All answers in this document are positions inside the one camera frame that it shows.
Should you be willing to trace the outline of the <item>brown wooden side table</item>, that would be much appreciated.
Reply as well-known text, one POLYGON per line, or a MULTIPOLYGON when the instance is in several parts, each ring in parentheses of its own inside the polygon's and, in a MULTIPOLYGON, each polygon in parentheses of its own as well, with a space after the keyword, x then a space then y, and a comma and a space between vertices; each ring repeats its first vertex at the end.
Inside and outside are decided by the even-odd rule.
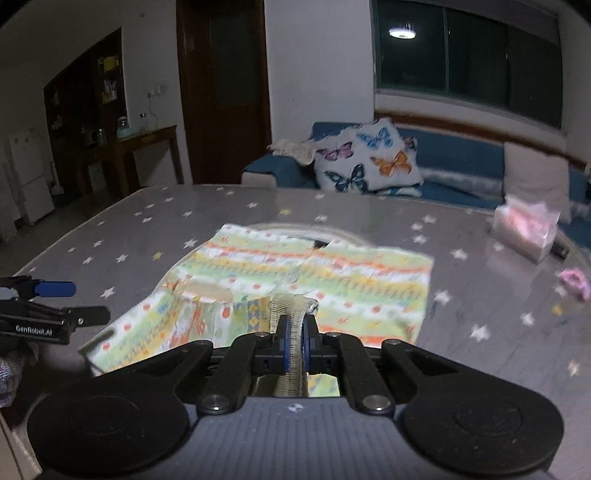
POLYGON ((111 145, 119 198, 158 184, 183 184, 176 126, 117 140, 111 145))

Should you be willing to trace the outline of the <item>teal small appliance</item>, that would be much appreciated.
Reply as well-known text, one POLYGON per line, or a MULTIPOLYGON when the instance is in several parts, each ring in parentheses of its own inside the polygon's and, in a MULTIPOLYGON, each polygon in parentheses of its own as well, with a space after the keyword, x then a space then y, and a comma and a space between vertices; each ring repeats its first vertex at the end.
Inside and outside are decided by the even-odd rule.
POLYGON ((132 129, 130 128, 128 119, 123 116, 119 117, 117 120, 117 130, 116 136, 118 139, 127 138, 132 134, 132 129))

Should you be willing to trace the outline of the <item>grey plain pillow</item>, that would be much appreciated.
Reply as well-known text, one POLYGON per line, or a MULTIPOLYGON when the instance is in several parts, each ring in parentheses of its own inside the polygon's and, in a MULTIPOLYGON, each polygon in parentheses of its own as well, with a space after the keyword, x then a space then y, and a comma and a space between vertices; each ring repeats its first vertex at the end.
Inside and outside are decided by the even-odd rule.
POLYGON ((560 222, 572 221, 567 161, 516 143, 504 144, 504 194, 528 203, 544 202, 560 213, 560 222))

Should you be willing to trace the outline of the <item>blue sofa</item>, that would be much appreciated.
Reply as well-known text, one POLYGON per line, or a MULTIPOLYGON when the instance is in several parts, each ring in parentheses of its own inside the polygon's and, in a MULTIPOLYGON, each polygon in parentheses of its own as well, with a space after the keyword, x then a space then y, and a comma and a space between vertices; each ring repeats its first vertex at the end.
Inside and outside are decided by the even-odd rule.
POLYGON ((561 222, 590 218, 590 176, 515 142, 363 124, 317 122, 304 142, 280 140, 242 171, 245 183, 341 193, 408 196, 494 209, 513 196, 543 202, 561 222))

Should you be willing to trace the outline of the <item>small pink cloth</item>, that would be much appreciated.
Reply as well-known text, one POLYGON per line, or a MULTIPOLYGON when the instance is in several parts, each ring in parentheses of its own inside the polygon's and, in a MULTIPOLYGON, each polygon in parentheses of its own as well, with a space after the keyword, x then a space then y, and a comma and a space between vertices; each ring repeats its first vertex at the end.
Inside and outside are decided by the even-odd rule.
POLYGON ((590 280, 577 268, 565 269, 559 273, 558 278, 567 288, 575 293, 581 300, 588 302, 591 297, 590 280))

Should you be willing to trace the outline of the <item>dark wooden door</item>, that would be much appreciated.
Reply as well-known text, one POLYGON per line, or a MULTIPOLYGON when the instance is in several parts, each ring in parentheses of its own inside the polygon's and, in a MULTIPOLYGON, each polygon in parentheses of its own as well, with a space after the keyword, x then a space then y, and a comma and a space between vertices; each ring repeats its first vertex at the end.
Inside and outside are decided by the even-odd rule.
POLYGON ((195 184, 238 184, 270 145, 263 1, 176 3, 184 131, 195 184))

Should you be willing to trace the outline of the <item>white refrigerator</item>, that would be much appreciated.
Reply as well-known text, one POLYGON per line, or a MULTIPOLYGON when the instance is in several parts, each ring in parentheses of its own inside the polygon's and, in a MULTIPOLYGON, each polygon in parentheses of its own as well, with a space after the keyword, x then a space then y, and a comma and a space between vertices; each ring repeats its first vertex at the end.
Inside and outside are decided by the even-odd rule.
POLYGON ((16 203, 25 221, 34 225, 54 210, 35 128, 26 128, 10 135, 7 148, 17 194, 16 203))

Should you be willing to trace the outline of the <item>pink tissue box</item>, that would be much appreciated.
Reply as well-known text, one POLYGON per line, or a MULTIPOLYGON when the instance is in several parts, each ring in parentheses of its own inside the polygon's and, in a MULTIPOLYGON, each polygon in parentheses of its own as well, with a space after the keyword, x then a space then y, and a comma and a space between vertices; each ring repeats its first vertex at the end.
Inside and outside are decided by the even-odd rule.
POLYGON ((556 239, 560 213, 544 201, 529 203, 514 195, 495 209, 492 236, 525 258, 539 264, 550 253, 556 239))

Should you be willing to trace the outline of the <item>beige crumpled cloth on sofa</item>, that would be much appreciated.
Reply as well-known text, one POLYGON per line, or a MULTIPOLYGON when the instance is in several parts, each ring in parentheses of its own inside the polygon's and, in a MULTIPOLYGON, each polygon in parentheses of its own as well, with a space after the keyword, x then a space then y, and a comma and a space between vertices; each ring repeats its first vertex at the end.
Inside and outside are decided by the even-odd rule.
POLYGON ((310 166, 315 161, 315 153, 317 152, 314 142, 294 142, 287 139, 271 143, 267 146, 267 150, 273 156, 293 158, 298 165, 304 167, 310 166))

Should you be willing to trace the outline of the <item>dark window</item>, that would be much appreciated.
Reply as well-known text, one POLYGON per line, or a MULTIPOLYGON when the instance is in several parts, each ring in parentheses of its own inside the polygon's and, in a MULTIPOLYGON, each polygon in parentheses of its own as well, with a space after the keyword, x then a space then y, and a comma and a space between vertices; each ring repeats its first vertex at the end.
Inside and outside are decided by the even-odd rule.
POLYGON ((530 1, 375 1, 381 89, 493 107, 558 129, 558 18, 530 1))

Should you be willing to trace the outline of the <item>dark wooden shelf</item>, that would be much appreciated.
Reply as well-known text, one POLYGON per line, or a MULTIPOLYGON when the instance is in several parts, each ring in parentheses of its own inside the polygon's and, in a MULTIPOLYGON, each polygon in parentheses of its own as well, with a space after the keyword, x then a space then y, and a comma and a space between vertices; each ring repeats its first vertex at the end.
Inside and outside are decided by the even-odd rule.
POLYGON ((122 30, 95 43, 43 89, 56 181, 67 199, 110 190, 107 164, 127 115, 122 30))

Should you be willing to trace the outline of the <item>butterfly print pillow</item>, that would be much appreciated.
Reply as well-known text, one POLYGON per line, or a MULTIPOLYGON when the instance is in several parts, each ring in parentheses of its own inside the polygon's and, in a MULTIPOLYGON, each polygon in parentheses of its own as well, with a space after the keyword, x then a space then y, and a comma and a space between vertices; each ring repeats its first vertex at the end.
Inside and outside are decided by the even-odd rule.
POLYGON ((418 140, 401 135, 388 118, 342 128, 314 143, 315 181, 322 190, 377 193, 423 183, 418 140))

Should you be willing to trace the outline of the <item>colourful patterned children's pants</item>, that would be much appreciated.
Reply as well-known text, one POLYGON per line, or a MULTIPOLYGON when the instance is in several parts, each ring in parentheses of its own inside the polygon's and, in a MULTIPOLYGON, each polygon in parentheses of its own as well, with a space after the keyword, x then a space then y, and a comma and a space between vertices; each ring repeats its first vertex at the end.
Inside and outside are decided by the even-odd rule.
POLYGON ((304 315, 322 333, 356 336, 367 347, 417 340, 434 260, 390 247, 311 239, 225 224, 179 260, 153 292, 80 349, 104 374, 194 340, 228 347, 240 335, 274 332, 304 315))

